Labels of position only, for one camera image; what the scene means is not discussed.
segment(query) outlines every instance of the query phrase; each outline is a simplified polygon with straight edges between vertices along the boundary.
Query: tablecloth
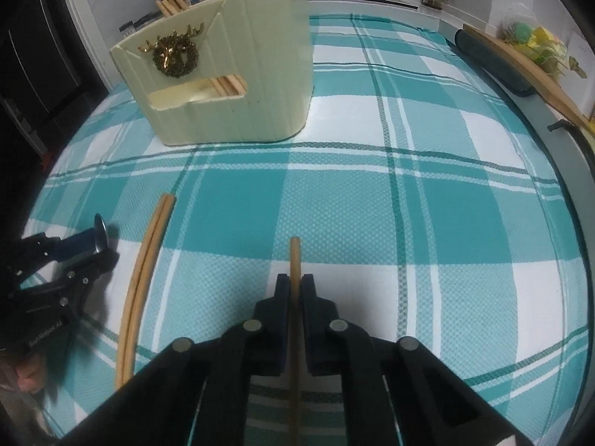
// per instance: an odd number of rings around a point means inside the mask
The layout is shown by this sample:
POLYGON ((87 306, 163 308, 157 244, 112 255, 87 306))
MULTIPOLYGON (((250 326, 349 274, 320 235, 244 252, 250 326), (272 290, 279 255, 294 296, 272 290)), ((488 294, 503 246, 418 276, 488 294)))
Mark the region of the tablecloth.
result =
MULTIPOLYGON (((371 335, 417 337, 539 444, 554 444, 587 361, 587 280, 554 170, 522 119, 437 32, 311 17, 308 120, 270 144, 166 147, 124 84, 64 150, 25 234, 101 213, 120 260, 48 352, 58 435, 114 390, 117 333, 157 200, 177 203, 145 306, 138 371, 178 336, 215 338, 289 270, 371 335)), ((49 280, 52 266, 33 282, 49 280)), ((302 441, 345 444, 340 381, 304 378, 302 441)), ((253 378, 246 444, 285 444, 283 379, 253 378)))

